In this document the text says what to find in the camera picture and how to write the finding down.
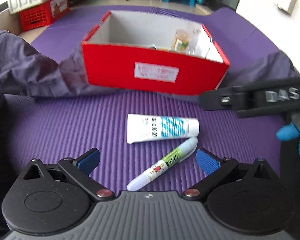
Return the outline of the blue gloved right hand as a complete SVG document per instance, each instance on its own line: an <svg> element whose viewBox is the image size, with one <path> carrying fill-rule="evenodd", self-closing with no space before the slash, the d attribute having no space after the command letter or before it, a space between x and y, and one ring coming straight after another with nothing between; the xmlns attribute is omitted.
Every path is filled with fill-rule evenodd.
<svg viewBox="0 0 300 240"><path fill-rule="evenodd" d="M299 155L300 155L300 131L294 125L293 122L280 128L276 133L276 137L280 141L290 141L293 139L299 139Z"/></svg>

